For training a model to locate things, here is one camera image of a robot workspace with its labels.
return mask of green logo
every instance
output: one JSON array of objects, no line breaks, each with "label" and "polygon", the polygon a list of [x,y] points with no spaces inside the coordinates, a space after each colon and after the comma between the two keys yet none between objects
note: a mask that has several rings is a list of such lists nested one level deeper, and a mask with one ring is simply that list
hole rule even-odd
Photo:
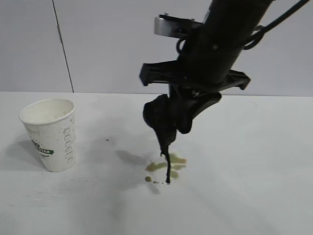
[{"label": "green logo", "polygon": [[54,154],[54,151],[53,151],[53,150],[40,148],[40,145],[39,145],[38,143],[34,142],[33,140],[32,140],[32,142],[33,142],[33,144],[35,145],[35,148],[36,148],[39,152],[45,153],[45,154],[50,154],[50,155]]}]

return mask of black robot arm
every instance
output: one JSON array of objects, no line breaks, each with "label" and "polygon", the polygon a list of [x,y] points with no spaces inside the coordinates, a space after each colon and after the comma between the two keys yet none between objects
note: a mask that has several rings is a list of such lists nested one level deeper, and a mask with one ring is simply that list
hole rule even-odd
[{"label": "black robot arm", "polygon": [[203,23],[168,14],[155,18],[155,34],[179,38],[176,60],[143,64],[140,72],[144,86],[169,84],[169,96],[160,95],[145,104],[143,111],[146,123],[156,133],[161,153],[168,160],[166,182],[170,183],[168,147],[175,141],[177,130],[189,133],[192,120],[220,101],[220,91],[231,87],[244,90],[250,78],[231,70],[241,51],[256,46],[266,32],[309,2],[300,0],[268,26],[259,26],[272,1],[212,0]]}]

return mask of spilled liquid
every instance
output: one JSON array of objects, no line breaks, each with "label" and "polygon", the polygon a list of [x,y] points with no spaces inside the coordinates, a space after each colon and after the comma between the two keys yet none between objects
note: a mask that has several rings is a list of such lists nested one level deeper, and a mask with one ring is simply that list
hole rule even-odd
[{"label": "spilled liquid", "polygon": [[[172,163],[172,168],[171,168],[171,174],[170,177],[171,179],[178,179],[179,178],[179,174],[178,174],[178,170],[181,170],[185,167],[187,167],[187,160],[185,158],[179,158],[176,154],[171,153],[170,154],[170,159],[171,159],[171,163]],[[157,170],[163,169],[167,167],[167,162],[161,162],[156,164],[155,162],[151,162],[149,165],[147,165],[147,167],[145,168],[145,170],[147,172],[155,172]],[[154,183],[154,184],[159,184],[158,181],[153,181],[152,178],[150,176],[146,176],[145,177],[145,181],[148,183]]]}]

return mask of white paper cup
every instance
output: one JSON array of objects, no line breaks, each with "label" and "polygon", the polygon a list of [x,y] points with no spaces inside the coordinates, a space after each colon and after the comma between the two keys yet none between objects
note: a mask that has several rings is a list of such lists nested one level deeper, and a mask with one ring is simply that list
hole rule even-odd
[{"label": "white paper cup", "polygon": [[46,99],[28,105],[20,113],[44,166],[52,172],[69,169],[74,155],[74,104],[66,99]]}]

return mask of table surface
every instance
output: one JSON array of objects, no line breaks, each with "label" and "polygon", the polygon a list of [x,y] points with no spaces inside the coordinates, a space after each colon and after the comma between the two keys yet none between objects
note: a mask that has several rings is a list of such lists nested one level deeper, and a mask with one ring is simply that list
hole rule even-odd
[{"label": "table surface", "polygon": [[[77,163],[59,173],[18,119],[51,97],[76,106]],[[0,93],[0,234],[313,234],[313,98],[224,96],[178,135],[187,167],[166,185],[165,169],[145,171],[162,160],[142,119],[155,97]]]}]

